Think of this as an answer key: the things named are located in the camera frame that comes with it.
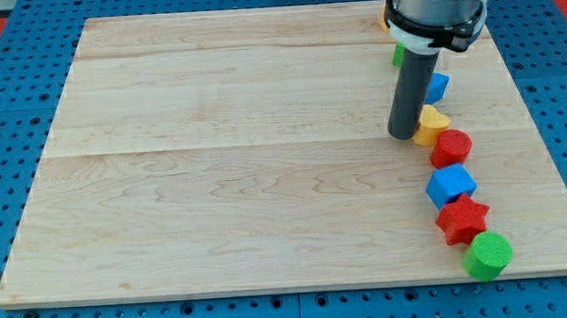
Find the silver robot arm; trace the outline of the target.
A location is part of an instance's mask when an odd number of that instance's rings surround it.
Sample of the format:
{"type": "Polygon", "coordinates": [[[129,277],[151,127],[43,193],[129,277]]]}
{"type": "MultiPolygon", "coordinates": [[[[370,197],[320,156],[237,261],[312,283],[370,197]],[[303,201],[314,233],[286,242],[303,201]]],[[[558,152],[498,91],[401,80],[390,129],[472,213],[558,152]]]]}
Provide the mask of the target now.
{"type": "Polygon", "coordinates": [[[465,52],[485,25],[488,0],[384,0],[381,23],[409,51],[465,52]]]}

